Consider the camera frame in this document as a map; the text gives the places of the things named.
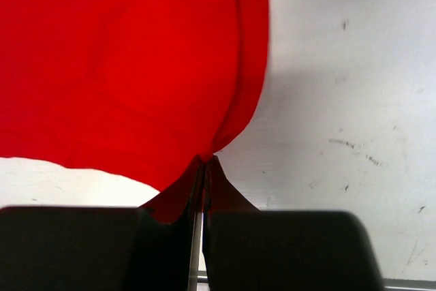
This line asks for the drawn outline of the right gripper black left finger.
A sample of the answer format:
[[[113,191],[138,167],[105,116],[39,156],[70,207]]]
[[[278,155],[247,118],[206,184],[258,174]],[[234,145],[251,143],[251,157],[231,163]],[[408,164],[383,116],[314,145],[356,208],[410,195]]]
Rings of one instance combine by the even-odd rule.
[[[195,290],[204,164],[136,208],[1,210],[2,290]]]

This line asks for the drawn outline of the red t shirt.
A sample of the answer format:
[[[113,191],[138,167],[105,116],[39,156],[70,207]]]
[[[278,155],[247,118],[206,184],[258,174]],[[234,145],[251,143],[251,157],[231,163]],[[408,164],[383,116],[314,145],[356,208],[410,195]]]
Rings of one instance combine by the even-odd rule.
[[[1,156],[162,191],[250,122],[269,0],[1,0]]]

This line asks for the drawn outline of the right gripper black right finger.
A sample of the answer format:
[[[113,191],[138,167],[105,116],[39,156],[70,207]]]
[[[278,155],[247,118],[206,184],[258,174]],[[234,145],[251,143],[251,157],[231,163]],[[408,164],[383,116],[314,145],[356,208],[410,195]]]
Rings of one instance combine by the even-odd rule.
[[[262,211],[217,157],[204,178],[203,253],[211,290],[382,290],[369,236],[346,211]]]

